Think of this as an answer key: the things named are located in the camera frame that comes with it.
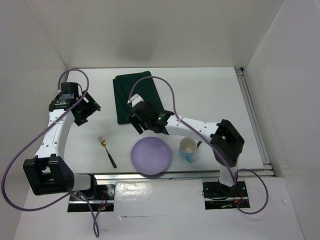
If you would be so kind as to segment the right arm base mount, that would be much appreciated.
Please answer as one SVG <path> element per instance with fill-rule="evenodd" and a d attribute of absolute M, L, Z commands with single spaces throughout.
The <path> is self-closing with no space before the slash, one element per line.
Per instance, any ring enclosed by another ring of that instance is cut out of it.
<path fill-rule="evenodd" d="M 223 189 L 219 182 L 203 182 L 202 196 L 206 210 L 226 210 L 250 208 L 247 186 L 244 181 L 238 181 L 231 190 Z"/>

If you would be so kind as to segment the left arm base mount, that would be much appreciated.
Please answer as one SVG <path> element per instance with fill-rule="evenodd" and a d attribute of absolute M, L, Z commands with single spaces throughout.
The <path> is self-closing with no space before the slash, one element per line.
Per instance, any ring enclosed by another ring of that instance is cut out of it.
<path fill-rule="evenodd" d="M 115 203 L 115 190 L 114 183 L 109 184 L 94 184 L 87 190 L 81 192 L 88 199 L 93 212 L 113 212 Z M 69 213 L 83 213 L 89 212 L 90 208 L 85 198 L 80 194 L 71 195 L 68 201 L 67 211 Z"/>

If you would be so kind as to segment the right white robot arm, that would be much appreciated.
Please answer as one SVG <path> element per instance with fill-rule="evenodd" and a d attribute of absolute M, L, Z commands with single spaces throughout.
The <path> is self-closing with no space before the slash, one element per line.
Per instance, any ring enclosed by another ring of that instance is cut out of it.
<path fill-rule="evenodd" d="M 230 121 L 223 119 L 218 123 L 204 122 L 176 116 L 172 111 L 157 111 L 139 94 L 131 96 L 127 103 L 132 110 L 128 119 L 139 134 L 149 130 L 156 134 L 182 136 L 208 144 L 220 164 L 220 194 L 230 196 L 235 191 L 238 158 L 245 141 Z"/>

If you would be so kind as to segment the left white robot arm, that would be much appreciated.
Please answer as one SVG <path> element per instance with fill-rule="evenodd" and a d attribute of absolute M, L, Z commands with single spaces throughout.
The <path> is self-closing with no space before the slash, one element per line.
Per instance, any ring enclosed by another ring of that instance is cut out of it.
<path fill-rule="evenodd" d="M 88 117 L 100 111 L 100 105 L 87 93 L 81 102 L 79 85 L 75 82 L 61 84 L 61 92 L 49 105 L 51 128 L 32 159 L 26 159 L 23 170 L 33 193 L 37 196 L 67 193 L 79 190 L 88 200 L 97 197 L 99 187 L 90 174 L 75 174 L 65 162 L 65 147 L 73 124 L 81 126 Z"/>

